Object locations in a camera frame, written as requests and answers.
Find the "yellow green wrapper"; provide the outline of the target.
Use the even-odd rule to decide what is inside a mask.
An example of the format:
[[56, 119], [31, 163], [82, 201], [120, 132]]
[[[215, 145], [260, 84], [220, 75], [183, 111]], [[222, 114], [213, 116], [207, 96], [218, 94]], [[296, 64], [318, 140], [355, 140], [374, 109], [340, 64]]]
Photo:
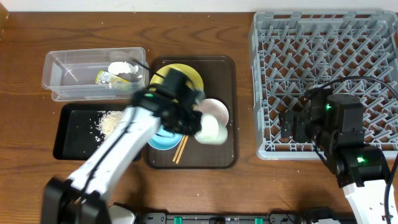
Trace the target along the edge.
[[100, 70], [96, 76], [95, 83], [104, 85], [109, 89], [127, 90], [130, 82], [112, 73]]

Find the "light blue bowl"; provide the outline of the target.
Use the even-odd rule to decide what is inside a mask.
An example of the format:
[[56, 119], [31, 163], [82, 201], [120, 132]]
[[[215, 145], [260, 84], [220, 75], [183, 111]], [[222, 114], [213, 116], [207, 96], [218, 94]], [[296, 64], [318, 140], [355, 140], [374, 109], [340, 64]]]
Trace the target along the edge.
[[182, 134], [166, 131], [161, 126], [156, 134], [148, 141], [148, 144], [154, 149], [166, 151], [178, 145], [182, 137]]

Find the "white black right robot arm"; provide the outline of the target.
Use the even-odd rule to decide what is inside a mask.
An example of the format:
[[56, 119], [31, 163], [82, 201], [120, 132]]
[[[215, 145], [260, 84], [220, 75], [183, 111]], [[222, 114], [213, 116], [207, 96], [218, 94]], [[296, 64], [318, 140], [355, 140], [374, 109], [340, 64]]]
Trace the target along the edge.
[[360, 99], [329, 88], [309, 90], [306, 96], [308, 110], [279, 113], [281, 136], [314, 143], [357, 223], [397, 223], [392, 171], [382, 150], [364, 142]]

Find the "white green cup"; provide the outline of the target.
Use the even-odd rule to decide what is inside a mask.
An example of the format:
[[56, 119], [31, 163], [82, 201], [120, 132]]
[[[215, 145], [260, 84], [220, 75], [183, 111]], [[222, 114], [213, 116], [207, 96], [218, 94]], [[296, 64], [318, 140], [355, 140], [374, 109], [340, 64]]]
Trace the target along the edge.
[[195, 134], [195, 139], [201, 144], [221, 145], [228, 138], [226, 126], [220, 123], [212, 114], [203, 114], [201, 130]]

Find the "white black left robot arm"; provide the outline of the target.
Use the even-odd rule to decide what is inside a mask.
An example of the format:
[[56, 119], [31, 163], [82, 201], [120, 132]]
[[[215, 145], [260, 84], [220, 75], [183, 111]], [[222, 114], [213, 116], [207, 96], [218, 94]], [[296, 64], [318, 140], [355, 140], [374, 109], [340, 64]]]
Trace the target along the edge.
[[153, 84], [133, 94], [114, 132], [66, 180], [51, 178], [44, 190], [41, 223], [134, 223], [136, 215], [109, 199], [121, 176], [160, 127], [182, 135], [201, 130], [205, 98], [188, 86]]

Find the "white tissue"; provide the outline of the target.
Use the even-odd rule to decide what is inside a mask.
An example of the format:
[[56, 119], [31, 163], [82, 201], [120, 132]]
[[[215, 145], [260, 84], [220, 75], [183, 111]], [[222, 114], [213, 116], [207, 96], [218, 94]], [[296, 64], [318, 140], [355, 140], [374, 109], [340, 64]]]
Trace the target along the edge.
[[108, 67], [108, 72], [114, 75], [128, 73], [136, 74], [138, 71], [138, 65], [131, 65], [128, 62], [112, 62]]

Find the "rice leftovers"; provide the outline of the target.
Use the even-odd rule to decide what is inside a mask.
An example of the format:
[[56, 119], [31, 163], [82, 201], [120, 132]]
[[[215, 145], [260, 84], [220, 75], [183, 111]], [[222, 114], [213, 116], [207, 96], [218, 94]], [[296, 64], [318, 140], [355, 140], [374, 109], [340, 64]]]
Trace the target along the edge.
[[95, 121], [95, 128], [99, 131], [98, 140], [107, 139], [118, 126], [124, 116], [123, 111], [98, 111], [99, 120]]

